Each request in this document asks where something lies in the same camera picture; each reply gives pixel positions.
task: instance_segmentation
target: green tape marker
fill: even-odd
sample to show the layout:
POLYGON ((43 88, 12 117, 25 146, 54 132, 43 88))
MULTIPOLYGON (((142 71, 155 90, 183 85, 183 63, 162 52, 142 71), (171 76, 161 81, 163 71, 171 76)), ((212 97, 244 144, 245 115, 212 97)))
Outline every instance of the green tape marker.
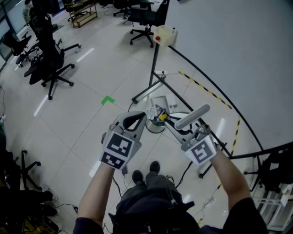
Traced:
POLYGON ((114 103, 115 100, 110 96, 105 96, 105 98, 101 101, 101 104, 104 105, 107 101, 114 103))

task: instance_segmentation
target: yellow and black caution tape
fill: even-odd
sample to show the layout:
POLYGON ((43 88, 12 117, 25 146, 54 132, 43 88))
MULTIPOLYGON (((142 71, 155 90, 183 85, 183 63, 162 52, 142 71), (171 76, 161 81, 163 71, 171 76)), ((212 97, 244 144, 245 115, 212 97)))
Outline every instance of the yellow and black caution tape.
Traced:
POLYGON ((191 81, 193 81, 194 83, 196 83, 198 86, 200 86, 201 88, 203 88, 205 91, 207 91, 208 93, 212 94, 215 98, 217 98, 218 100, 220 100, 222 103, 224 103, 226 106, 228 106, 231 110, 232 110, 232 107, 226 103, 222 98, 218 97, 216 94, 214 94, 213 92, 209 91, 206 87, 202 86, 200 83, 198 83, 196 80, 190 78, 187 74, 179 71, 179 73, 183 76, 185 76, 186 78, 190 79, 191 81))
POLYGON ((235 133, 235 140, 233 142, 233 146, 232 146, 232 151, 231 151, 231 156, 233 156, 234 150, 235 150, 235 145, 236 145, 236 141, 237 141, 237 135, 238 135, 238 131, 239 131, 239 127, 240 127, 240 116, 237 122, 237 129, 236 129, 236 133, 235 133))

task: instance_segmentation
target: gray cylinder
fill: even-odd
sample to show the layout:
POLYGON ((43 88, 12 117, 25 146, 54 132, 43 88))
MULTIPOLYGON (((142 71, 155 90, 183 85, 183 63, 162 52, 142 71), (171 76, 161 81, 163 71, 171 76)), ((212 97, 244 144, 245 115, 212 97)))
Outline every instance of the gray cylinder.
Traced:
POLYGON ((151 119, 146 120, 146 128, 151 133, 161 133, 165 129, 165 122, 157 122, 151 119))

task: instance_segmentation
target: person's arm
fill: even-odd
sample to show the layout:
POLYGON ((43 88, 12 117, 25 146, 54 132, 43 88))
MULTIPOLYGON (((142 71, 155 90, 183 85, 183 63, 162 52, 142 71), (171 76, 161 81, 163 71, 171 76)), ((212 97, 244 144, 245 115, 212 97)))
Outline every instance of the person's arm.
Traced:
POLYGON ((211 163, 228 195, 229 211, 237 202, 251 197, 243 174, 222 151, 218 151, 217 155, 211 159, 211 163))
POLYGON ((78 207, 78 217, 103 224, 114 169, 101 163, 78 207))

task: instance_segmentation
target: black shoe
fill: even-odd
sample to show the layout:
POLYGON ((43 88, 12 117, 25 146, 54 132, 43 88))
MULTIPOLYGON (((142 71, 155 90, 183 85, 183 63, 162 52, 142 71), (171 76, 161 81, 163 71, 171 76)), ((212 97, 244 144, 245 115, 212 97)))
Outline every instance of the black shoe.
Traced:
POLYGON ((158 161, 154 161, 154 162, 152 162, 152 164, 150 165, 150 171, 154 171, 154 172, 156 172, 157 174, 159 174, 160 169, 161 169, 161 167, 160 167, 160 164, 159 164, 158 161))
POLYGON ((135 184, 139 181, 143 182, 142 173, 139 170, 135 170, 132 174, 132 180, 135 184))

